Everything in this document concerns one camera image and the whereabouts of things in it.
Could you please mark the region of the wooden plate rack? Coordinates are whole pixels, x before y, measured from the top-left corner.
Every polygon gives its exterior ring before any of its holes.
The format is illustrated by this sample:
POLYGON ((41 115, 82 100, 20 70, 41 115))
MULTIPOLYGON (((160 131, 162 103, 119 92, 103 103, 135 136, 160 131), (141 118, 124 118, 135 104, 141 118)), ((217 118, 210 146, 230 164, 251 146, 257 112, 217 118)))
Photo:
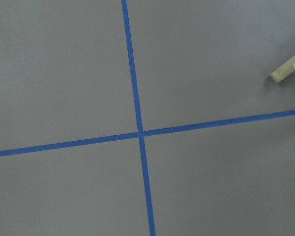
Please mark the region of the wooden plate rack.
POLYGON ((295 55, 283 63, 279 68, 270 74, 270 78, 279 83, 295 72, 295 55))

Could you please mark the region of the brown paper table cover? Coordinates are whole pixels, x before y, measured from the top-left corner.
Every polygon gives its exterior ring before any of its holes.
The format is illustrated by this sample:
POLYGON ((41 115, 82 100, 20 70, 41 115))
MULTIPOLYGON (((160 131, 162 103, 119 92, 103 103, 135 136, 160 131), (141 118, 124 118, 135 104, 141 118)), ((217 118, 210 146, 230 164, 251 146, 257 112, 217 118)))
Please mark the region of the brown paper table cover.
POLYGON ((0 236, 295 236, 295 0, 0 0, 0 236))

